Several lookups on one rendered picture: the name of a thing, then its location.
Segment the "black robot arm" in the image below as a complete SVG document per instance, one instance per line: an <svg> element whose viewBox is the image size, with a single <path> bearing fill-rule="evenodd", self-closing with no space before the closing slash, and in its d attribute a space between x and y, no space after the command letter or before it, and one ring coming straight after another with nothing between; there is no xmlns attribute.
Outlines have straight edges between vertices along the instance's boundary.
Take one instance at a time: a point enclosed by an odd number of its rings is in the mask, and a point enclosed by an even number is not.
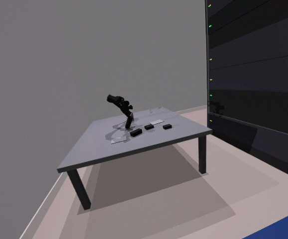
<svg viewBox="0 0 288 239"><path fill-rule="evenodd" d="M125 112L124 112L124 110L123 110L122 107L129 105L129 101L125 101L124 98L123 98L123 97L120 97L120 96L116 96L116 97L115 97L115 96L112 96L112 95L108 95L108 96L107 96L107 101L110 102L110 103L115 104L117 107L120 108L120 110L121 110L123 113L125 113ZM128 108L128 109L133 109L133 106L130 105L130 106L128 106L127 108Z"/></svg>

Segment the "dark grey controller unit with green rocker switches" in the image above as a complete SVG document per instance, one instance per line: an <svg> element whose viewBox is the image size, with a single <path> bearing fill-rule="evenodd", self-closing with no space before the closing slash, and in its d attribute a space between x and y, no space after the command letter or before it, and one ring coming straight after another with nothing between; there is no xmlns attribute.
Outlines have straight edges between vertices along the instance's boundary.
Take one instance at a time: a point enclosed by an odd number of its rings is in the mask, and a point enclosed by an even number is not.
<svg viewBox="0 0 288 239"><path fill-rule="evenodd" d="M130 116L130 119L129 119L129 118L127 119L127 122L126 122L125 128L127 128L127 129L130 128L130 125L131 125L132 119L133 119L132 116Z"/></svg>

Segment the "white flat rectangular plate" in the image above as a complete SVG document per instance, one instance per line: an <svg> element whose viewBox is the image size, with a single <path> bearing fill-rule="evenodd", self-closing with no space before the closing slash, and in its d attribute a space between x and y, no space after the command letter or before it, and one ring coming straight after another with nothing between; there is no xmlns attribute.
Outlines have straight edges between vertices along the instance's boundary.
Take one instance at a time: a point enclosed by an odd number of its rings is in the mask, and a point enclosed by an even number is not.
<svg viewBox="0 0 288 239"><path fill-rule="evenodd" d="M119 137L119 138L114 138L114 139L111 140L111 144L122 142L122 141L126 141L126 140L127 140L126 136Z"/></svg>

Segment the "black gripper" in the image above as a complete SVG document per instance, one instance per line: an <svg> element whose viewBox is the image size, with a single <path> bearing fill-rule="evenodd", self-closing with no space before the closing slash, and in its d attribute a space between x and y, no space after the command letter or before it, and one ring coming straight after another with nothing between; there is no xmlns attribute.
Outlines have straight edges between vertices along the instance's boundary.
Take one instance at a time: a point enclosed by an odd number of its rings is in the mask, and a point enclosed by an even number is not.
<svg viewBox="0 0 288 239"><path fill-rule="evenodd" d="M127 107L128 106L123 106L122 108L123 108L123 110L125 112L125 115L130 119L130 111L129 111L129 109Z"/></svg>

